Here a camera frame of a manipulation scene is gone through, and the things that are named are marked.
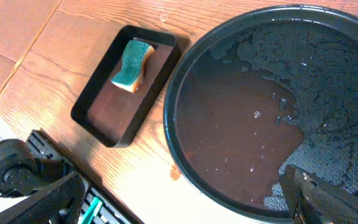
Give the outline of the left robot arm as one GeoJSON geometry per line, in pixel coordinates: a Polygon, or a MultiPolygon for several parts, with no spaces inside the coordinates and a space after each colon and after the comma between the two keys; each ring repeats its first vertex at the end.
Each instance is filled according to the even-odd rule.
{"type": "Polygon", "coordinates": [[[72,172],[63,160],[36,158],[24,141],[0,141],[0,194],[16,198],[33,194],[72,172]]]}

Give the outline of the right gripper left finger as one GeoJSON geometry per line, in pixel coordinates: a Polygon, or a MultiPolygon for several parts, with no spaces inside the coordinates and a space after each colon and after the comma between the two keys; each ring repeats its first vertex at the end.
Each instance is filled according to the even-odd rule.
{"type": "Polygon", "coordinates": [[[0,212],[0,224],[77,223],[84,199],[83,179],[71,173],[0,212]]]}

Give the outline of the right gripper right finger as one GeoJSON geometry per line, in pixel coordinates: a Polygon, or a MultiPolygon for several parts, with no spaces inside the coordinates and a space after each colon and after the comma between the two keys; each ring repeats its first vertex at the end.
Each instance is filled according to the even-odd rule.
{"type": "Polygon", "coordinates": [[[358,197],[297,166],[279,177],[290,217],[295,223],[358,223],[358,197]]]}

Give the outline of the green yellow sponge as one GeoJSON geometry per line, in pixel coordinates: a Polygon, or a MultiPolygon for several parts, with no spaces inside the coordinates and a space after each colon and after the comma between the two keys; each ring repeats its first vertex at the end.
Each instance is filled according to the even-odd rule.
{"type": "Polygon", "coordinates": [[[130,40],[121,57],[121,69],[112,77],[111,83],[125,91],[136,92],[142,82],[147,61],[154,52],[150,44],[130,40]]]}

